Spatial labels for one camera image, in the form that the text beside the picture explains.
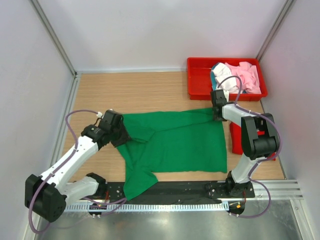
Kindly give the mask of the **green t shirt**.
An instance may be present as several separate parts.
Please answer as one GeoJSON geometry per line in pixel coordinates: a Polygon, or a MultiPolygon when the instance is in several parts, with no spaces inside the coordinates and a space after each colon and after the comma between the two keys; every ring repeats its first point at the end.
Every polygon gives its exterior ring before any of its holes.
{"type": "Polygon", "coordinates": [[[127,113],[130,140],[117,147],[125,161],[124,195],[139,196],[158,182],[156,173],[226,173],[223,124],[211,108],[127,113]]]}

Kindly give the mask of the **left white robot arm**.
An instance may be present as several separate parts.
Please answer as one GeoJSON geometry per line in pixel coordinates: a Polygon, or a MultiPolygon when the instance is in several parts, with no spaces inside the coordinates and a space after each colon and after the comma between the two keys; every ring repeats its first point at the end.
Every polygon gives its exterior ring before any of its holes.
{"type": "Polygon", "coordinates": [[[55,222],[67,206],[85,197],[101,200],[107,192],[107,181],[96,173],[70,183],[78,169],[107,144],[121,146],[130,140],[124,116],[112,109],[96,112],[98,123],[86,126],[74,145],[48,170],[39,176],[31,174],[25,181],[24,204],[31,218],[35,213],[55,222]]]}

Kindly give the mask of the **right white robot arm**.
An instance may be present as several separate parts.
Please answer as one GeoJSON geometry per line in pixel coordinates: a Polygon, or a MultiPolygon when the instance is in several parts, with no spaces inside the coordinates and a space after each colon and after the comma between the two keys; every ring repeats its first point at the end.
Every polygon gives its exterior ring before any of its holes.
{"type": "Polygon", "coordinates": [[[222,89],[211,93],[214,121],[230,121],[241,129],[243,154],[225,183],[212,190],[217,198],[241,198],[251,188],[251,176],[262,162],[274,159],[281,148],[280,135],[270,113],[256,113],[227,101],[222,89]]]}

